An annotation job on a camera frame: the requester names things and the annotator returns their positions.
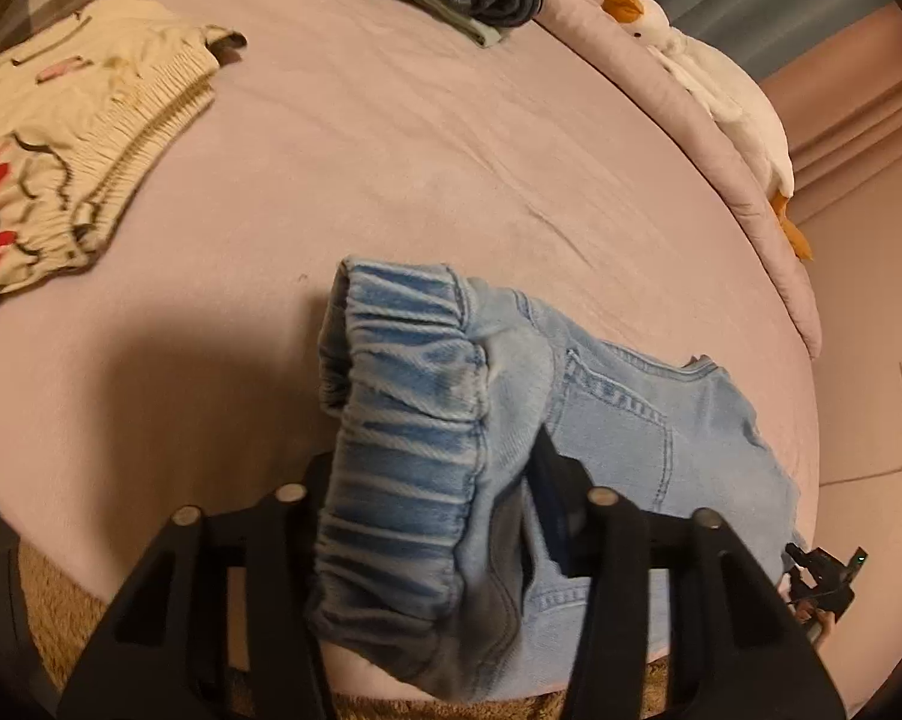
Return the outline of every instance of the plush goose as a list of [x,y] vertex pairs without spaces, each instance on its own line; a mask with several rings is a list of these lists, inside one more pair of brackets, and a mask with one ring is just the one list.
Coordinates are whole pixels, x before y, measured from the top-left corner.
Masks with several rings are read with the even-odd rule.
[[674,28],[654,0],[605,0],[602,7],[710,114],[754,173],[795,254],[812,259],[807,239],[786,215],[795,172],[784,125],[761,87],[715,47]]

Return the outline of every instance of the pink curtain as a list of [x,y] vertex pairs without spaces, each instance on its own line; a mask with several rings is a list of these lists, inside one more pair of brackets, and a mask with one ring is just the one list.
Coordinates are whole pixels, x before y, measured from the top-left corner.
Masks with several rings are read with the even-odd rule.
[[902,156],[902,13],[888,5],[765,79],[788,133],[808,220]]

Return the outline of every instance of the light blue jeans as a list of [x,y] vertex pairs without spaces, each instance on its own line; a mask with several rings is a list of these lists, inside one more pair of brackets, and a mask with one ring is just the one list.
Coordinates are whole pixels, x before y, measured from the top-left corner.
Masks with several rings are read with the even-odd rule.
[[[320,366],[341,429],[312,624],[435,697],[569,678],[588,581],[550,561],[522,480],[542,423],[596,484],[678,517],[712,507],[771,579],[783,571],[798,493],[707,357],[671,367],[445,266],[348,259]],[[668,636],[657,577],[649,650]]]

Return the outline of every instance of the pink bed sheet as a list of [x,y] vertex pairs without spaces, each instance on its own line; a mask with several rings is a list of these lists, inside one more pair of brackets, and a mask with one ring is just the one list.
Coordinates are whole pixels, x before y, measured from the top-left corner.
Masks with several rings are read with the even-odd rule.
[[718,191],[738,220],[788,307],[813,360],[822,348],[814,290],[792,247],[731,141],[702,106],[594,0],[544,0],[537,23],[617,84],[657,122]]
[[[160,1],[241,29],[243,60],[95,268],[0,307],[0,512],[82,586],[109,597],[176,507],[249,505],[331,445],[315,336],[349,253],[451,263],[674,364],[710,355],[811,538],[811,365],[750,212],[606,76],[535,23],[479,50],[397,1]],[[336,688],[409,694],[331,659]]]

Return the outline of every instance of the elastic waistband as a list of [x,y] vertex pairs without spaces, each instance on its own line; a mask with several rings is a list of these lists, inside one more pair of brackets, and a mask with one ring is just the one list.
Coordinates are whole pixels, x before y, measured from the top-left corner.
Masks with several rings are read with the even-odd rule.
[[455,548],[488,410],[467,290],[443,266],[348,259],[321,330],[320,402],[341,427],[311,620],[401,680],[428,667],[462,593]]

